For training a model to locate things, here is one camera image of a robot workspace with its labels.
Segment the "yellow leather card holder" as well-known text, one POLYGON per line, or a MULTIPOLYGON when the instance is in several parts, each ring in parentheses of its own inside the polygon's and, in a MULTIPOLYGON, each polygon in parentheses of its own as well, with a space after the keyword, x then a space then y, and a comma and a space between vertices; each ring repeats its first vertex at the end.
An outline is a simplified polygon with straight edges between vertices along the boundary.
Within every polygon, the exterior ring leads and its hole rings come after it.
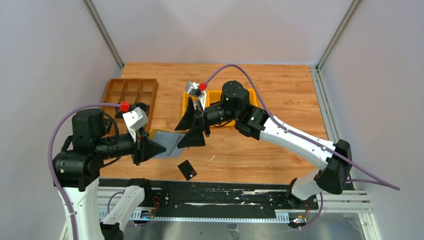
POLYGON ((149 139, 163 147, 166 151, 154 156, 154 159, 179 158, 183 152, 182 148, 178 148, 177 144, 185 136, 186 132, 173 132, 168 130, 153 129, 149 135, 149 139))

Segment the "grey credit card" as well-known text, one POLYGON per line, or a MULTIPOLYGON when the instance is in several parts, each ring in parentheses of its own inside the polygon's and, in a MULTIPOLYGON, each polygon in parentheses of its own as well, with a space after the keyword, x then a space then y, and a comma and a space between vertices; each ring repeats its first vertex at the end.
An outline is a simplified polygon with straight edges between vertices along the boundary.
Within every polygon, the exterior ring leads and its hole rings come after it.
POLYGON ((182 173, 182 175, 184 176, 186 181, 190 181, 192 178, 194 178, 198 174, 188 159, 180 163, 177 167, 182 173))

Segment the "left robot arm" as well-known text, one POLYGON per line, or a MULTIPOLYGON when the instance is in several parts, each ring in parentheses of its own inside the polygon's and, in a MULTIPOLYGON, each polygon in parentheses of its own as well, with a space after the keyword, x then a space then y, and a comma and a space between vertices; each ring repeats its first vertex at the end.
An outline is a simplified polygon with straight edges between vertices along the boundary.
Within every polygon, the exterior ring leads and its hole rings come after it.
POLYGON ((115 120, 100 108, 70 113, 72 135, 56 156, 48 157, 53 183, 67 212, 69 235, 75 240, 121 240, 139 205, 150 207, 148 219, 153 219, 160 207, 151 182, 132 178, 111 212, 99 217, 98 189, 105 160, 115 162, 130 156, 139 165, 166 151, 149 139, 144 128, 148 118, 140 107, 122 106, 119 110, 127 127, 125 134, 119 133, 115 120))

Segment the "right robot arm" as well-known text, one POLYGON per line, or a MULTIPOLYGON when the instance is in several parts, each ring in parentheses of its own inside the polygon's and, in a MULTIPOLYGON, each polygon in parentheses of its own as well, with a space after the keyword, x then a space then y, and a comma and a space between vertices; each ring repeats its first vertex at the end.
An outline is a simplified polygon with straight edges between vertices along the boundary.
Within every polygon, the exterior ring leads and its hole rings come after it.
POLYGON ((352 165, 343 160, 351 156, 347 141, 315 138, 292 128, 264 109, 250 103, 250 92, 236 81, 222 86, 220 100, 204 106, 206 85, 188 82, 189 95, 183 117, 175 128, 186 131, 178 142, 179 149, 205 146, 210 127, 234 121, 235 129, 246 137, 273 143, 308 160, 316 170, 307 176, 295 178, 285 194, 287 202, 298 203, 312 195, 327 192, 340 195, 345 187, 352 165))

